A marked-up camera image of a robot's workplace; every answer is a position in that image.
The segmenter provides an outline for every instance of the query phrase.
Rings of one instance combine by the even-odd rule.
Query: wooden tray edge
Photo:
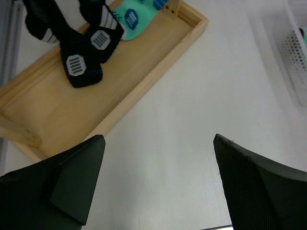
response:
[[[110,8],[116,8],[121,2],[122,0],[116,0],[110,5]],[[87,140],[88,138],[97,134],[106,135],[186,52],[186,50],[197,40],[197,38],[203,34],[209,22],[208,18],[184,1],[181,3],[178,17],[193,26],[193,30],[187,36],[185,36],[167,56],[165,56],[165,58],[115,107],[115,109],[101,123],[99,123],[99,125],[84,140]],[[88,24],[85,23],[79,28],[78,31],[80,33],[84,33],[87,27]],[[50,55],[56,55],[58,50],[59,46],[56,46],[47,53],[48,55],[43,55],[40,59],[43,60],[43,63],[48,62]],[[30,65],[25,69],[25,71],[29,71],[29,69],[33,68],[34,67]],[[17,86],[18,84],[22,83],[22,81],[23,79],[17,82],[12,82],[11,84]],[[5,92],[5,89],[1,90],[0,97],[1,95],[5,94]],[[12,141],[12,143],[34,163],[48,158],[39,149],[32,148],[16,141]]]

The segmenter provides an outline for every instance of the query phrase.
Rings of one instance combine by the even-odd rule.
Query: white plastic basket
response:
[[[299,28],[306,26],[307,0],[285,0],[285,10],[273,29],[273,35],[304,107],[307,107],[307,49]]]

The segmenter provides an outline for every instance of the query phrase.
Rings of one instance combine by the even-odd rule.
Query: white tabletop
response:
[[[216,133],[307,171],[307,111],[271,35],[282,1],[187,2],[210,19],[208,28],[106,136],[83,229],[231,224],[213,151]],[[28,164],[9,144],[5,171]]]

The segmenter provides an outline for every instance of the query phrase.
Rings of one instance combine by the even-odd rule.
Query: white stripe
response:
[[[130,17],[127,18],[127,22],[129,22],[130,27],[132,27],[132,19]]]
[[[134,15],[134,13],[131,12],[130,17],[133,18],[133,21],[136,21],[136,17]]]
[[[56,40],[57,40],[57,37],[55,35],[53,35],[48,43],[55,43]]]
[[[101,26],[101,27],[104,27],[105,24],[106,24],[107,15],[108,15],[108,11],[107,11],[107,8],[106,8],[105,5],[102,7],[102,13],[101,13],[101,14],[102,14],[102,15],[101,15],[102,18],[101,18],[100,26]]]
[[[117,22],[116,22],[115,18],[113,18],[112,24],[111,24],[111,26],[110,26],[110,29],[111,29],[111,30],[115,30],[115,29],[116,29],[116,26],[117,26]]]
[[[123,24],[123,23],[119,23],[120,25],[121,25],[121,27],[123,28],[123,30],[124,30],[124,33],[123,33],[123,35],[121,36],[121,39],[122,40],[126,40],[126,37],[127,37],[127,27]]]
[[[108,17],[107,17],[105,28],[110,28],[110,25],[112,23],[112,19],[113,19],[112,15],[110,13],[108,13]]]
[[[52,36],[53,36],[53,33],[52,33],[51,29],[48,28],[44,37],[43,37],[43,39],[42,39],[42,41],[47,42]]]

